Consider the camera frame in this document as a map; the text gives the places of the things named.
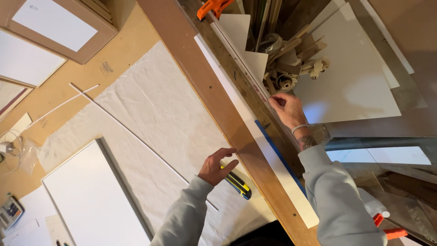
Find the calculator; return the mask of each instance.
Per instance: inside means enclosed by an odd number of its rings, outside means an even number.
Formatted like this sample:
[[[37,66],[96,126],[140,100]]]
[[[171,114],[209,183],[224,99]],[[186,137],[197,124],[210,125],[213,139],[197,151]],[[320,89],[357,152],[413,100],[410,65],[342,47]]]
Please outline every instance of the calculator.
[[[15,222],[23,215],[24,209],[18,203],[17,199],[9,196],[7,201],[0,208],[0,226],[9,230]]]

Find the blue painter's tape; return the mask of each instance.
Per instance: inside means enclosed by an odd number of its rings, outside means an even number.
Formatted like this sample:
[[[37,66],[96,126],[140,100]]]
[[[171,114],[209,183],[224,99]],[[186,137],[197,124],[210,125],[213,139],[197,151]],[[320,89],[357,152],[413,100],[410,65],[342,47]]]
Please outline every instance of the blue painter's tape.
[[[282,164],[284,164],[285,168],[288,170],[288,172],[290,173],[290,175],[293,177],[293,179],[295,180],[296,184],[299,186],[299,188],[301,189],[302,193],[305,195],[305,197],[308,199],[308,197],[306,196],[306,191],[305,188],[303,187],[303,185],[299,182],[299,179],[296,177],[295,173],[291,170],[291,168],[287,165],[287,162],[285,161],[284,157],[281,155],[281,153],[279,152],[279,150],[277,149],[276,145],[274,145],[272,139],[270,138],[270,136],[267,134],[266,130],[264,130],[263,125],[261,125],[259,120],[255,120],[255,123],[257,124],[258,128],[261,130],[261,132],[264,134],[264,137],[267,139],[267,142],[270,143],[270,146],[273,148],[273,150],[275,151],[275,153],[278,155],[279,159],[281,160]]]

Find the orange clamp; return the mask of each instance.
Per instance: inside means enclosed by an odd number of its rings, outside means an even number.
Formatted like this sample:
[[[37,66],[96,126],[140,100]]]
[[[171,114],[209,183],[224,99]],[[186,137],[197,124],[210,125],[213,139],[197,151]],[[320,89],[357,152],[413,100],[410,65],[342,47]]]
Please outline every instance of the orange clamp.
[[[373,221],[375,222],[376,227],[378,227],[383,220],[384,220],[384,216],[382,216],[382,214],[376,214],[373,217]],[[385,229],[383,231],[387,236],[387,240],[400,238],[408,235],[407,231],[402,228]]]
[[[202,21],[205,15],[212,10],[215,17],[219,18],[222,11],[229,6],[234,0],[208,0],[197,11],[197,18]]]

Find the sweatshirt cuff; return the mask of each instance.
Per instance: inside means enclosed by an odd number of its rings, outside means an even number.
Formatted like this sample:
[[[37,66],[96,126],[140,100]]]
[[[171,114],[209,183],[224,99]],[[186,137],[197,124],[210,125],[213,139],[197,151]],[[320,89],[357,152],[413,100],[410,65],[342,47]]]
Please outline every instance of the sweatshirt cuff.
[[[212,191],[212,189],[214,189],[214,186],[199,178],[197,175],[194,175],[194,178],[188,185],[188,189],[194,191],[192,194],[198,199],[206,200],[206,197]]]
[[[316,145],[306,149],[300,152],[298,156],[306,172],[309,172],[319,166],[329,165],[332,163],[325,151],[325,147],[322,145]]]

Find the hand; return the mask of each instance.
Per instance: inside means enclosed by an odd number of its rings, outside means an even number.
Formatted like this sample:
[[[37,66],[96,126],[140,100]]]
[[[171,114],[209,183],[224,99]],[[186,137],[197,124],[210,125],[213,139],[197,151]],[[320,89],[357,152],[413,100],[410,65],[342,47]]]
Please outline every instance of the hand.
[[[220,160],[224,157],[231,157],[236,148],[220,148],[214,154],[208,156],[198,174],[199,178],[216,186],[222,181],[232,169],[238,165],[238,160],[231,161],[225,168],[221,169]]]
[[[299,98],[286,93],[278,93],[269,98],[269,103],[276,110],[282,123],[290,129],[306,124]]]

